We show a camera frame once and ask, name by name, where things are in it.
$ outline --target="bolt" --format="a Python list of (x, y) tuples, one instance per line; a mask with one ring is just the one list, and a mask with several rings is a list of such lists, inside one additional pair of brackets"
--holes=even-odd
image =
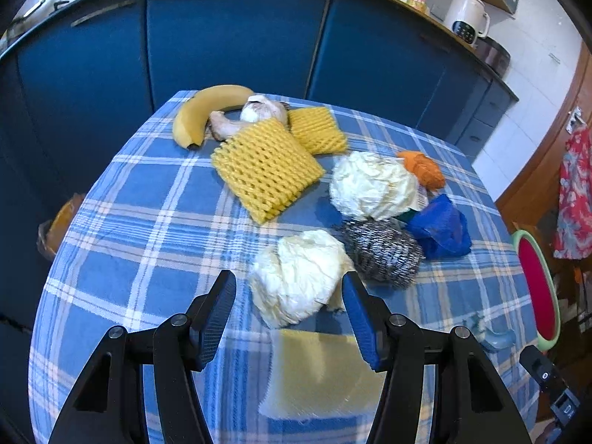
[(123, 331), (125, 329), (122, 326), (116, 326), (109, 329), (109, 337), (112, 339), (117, 339), (123, 335)]
[(466, 339), (468, 336), (471, 335), (471, 332), (469, 331), (469, 329), (467, 329), (466, 327), (463, 326), (458, 326), (456, 329), (454, 329), (454, 333), (459, 336), (461, 339)]
[(187, 316), (185, 314), (175, 314), (171, 317), (171, 324), (175, 327), (184, 325), (187, 322)]
[(393, 326), (402, 327), (407, 323), (407, 319), (405, 316), (401, 314), (393, 314), (388, 321), (392, 323)]

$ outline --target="green frame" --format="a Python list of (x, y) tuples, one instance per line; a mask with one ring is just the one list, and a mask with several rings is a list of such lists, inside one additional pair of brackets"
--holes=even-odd
[(545, 260), (545, 257), (543, 256), (543, 252), (541, 251), (541, 248), (539, 247), (539, 244), (537, 243), (535, 238), (532, 235), (530, 235), (526, 230), (518, 230), (512, 234), (512, 240), (513, 240), (514, 250), (516, 251), (516, 254), (518, 253), (518, 246), (520, 244), (520, 239), (522, 239), (522, 238), (525, 238), (526, 240), (529, 241), (529, 243), (532, 245), (533, 249), (535, 249), (535, 252), (539, 258), (539, 261), (541, 262), (541, 265), (543, 266), (543, 271), (545, 273), (545, 277), (547, 280), (547, 286), (549, 286), (549, 293), (551, 294), (551, 300), (553, 301), (553, 309), (555, 311), (556, 319), (555, 319), (555, 333), (554, 333), (553, 339), (546, 340), (543, 336), (541, 336), (541, 334), (539, 334), (538, 330), (536, 332), (538, 335), (538, 339), (539, 339), (537, 347), (539, 348), (539, 350), (541, 352), (544, 352), (544, 351), (552, 348), (557, 343), (557, 339), (559, 339), (559, 334), (561, 332), (561, 314), (559, 313), (559, 302), (557, 301), (557, 294), (555, 292), (555, 286), (553, 285), (553, 279), (551, 278), (551, 273), (549, 272), (549, 267), (547, 266), (547, 262)]

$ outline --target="yellow banana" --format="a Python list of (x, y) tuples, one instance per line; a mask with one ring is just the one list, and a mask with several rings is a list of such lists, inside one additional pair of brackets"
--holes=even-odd
[(217, 85), (198, 91), (179, 109), (173, 121), (173, 138), (183, 148), (204, 141), (205, 125), (214, 111), (241, 109), (253, 90), (240, 85)]

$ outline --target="table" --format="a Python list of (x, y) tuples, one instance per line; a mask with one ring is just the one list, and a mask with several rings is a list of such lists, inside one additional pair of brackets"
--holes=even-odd
[[(172, 139), (173, 118), (194, 93), (178, 92), (129, 139), (88, 193), (55, 258), (29, 361), (37, 442), (48, 441), (76, 377), (109, 327), (121, 324), (133, 332), (158, 326), (206, 293), (221, 269), (236, 274), (236, 302), (215, 359), (195, 375), (214, 442), (365, 442), (370, 415), (299, 422), (258, 414), (271, 346), (246, 282), (249, 265), (258, 249), (284, 235), (319, 227), (334, 232), (340, 214), (330, 204), (328, 182), (335, 157), (320, 157), (327, 169), (321, 182), (276, 221), (259, 226), (212, 168), (209, 155), (217, 143), (210, 138), (198, 151), (187, 151)], [(270, 97), (294, 108), (318, 105)], [(442, 167), (445, 192), (467, 217), (472, 252), (423, 263), (408, 290), (371, 291), (422, 327), (448, 332), (481, 311), (494, 331), (514, 329), (517, 346), (490, 356), (530, 430), (538, 387), (518, 357), (537, 340), (534, 313), (510, 237), (483, 184), (453, 145), (373, 115), (329, 108), (351, 149), (384, 155), (418, 149)], [(346, 314), (326, 311), (297, 327), (351, 333)], [(151, 442), (162, 442), (151, 369), (144, 372), (147, 424)], [(433, 388), (433, 373), (426, 372), (425, 385)], [(424, 392), (419, 442), (427, 439), (430, 401)]]

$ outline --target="orange crumpled cloth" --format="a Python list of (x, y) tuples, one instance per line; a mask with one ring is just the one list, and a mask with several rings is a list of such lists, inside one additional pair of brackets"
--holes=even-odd
[(438, 164), (421, 152), (405, 150), (399, 152), (397, 157), (405, 159), (405, 168), (415, 174), (419, 183), (427, 190), (438, 190), (446, 184)]

